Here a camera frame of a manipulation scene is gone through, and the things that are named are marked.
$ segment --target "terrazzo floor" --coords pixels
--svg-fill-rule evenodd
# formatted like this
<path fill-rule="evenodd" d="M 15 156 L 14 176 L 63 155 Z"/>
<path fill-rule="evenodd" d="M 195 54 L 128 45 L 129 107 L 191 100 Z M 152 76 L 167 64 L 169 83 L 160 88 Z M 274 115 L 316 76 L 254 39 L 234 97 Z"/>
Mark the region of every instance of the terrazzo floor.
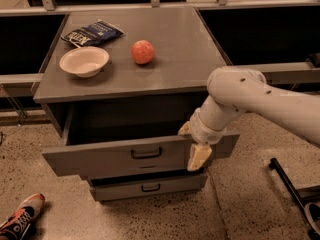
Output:
<path fill-rule="evenodd" d="M 0 126 L 0 220 L 41 192 L 46 207 L 30 239 L 309 239 L 309 226 L 269 161 L 276 157 L 297 188 L 320 184 L 320 150 L 255 114 L 231 157 L 214 160 L 198 192 L 95 202 L 78 176 L 57 177 L 41 152 L 61 145 L 51 124 Z"/>

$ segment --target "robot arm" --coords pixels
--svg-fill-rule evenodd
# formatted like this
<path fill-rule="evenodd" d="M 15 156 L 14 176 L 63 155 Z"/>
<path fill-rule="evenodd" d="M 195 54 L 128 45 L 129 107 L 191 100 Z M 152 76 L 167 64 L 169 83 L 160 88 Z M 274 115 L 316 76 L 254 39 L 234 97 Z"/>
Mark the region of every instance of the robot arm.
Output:
<path fill-rule="evenodd" d="M 209 96 L 185 125 L 194 141 L 188 170 L 199 169 L 211 153 L 209 145 L 224 136 L 229 122 L 246 111 L 257 113 L 320 147 L 320 98 L 271 87 L 260 71 L 221 67 L 207 82 Z"/>

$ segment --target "white bowl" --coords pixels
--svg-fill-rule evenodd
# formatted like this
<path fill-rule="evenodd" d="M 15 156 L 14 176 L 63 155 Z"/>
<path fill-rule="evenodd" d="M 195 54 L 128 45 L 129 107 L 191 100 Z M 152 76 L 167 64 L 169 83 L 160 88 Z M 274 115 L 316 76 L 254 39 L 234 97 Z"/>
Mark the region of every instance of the white bowl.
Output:
<path fill-rule="evenodd" d="M 67 52 L 60 60 L 62 70 L 79 77 L 95 76 L 108 62 L 109 54 L 98 47 L 87 46 Z"/>

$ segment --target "snack bag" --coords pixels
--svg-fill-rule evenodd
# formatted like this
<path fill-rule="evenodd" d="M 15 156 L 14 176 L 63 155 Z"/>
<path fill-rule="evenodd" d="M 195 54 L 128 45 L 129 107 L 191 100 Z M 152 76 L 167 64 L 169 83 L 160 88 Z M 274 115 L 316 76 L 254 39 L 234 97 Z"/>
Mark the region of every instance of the snack bag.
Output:
<path fill-rule="evenodd" d="M 99 46 L 122 34 L 119 28 L 99 20 L 89 26 L 73 30 L 66 36 L 61 36 L 61 39 L 75 46 Z"/>

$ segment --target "sneaker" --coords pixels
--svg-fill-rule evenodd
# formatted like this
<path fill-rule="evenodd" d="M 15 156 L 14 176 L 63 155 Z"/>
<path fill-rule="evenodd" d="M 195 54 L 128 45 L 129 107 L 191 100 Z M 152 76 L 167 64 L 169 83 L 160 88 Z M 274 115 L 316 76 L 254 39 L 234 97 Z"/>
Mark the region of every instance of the sneaker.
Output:
<path fill-rule="evenodd" d="M 25 199 L 17 211 L 0 226 L 0 236 L 9 240 L 23 238 L 30 223 L 40 214 L 43 209 L 45 198 L 42 194 L 34 194 Z"/>
<path fill-rule="evenodd" d="M 304 211 L 310 226 L 320 236 L 320 207 L 317 204 L 308 203 Z"/>

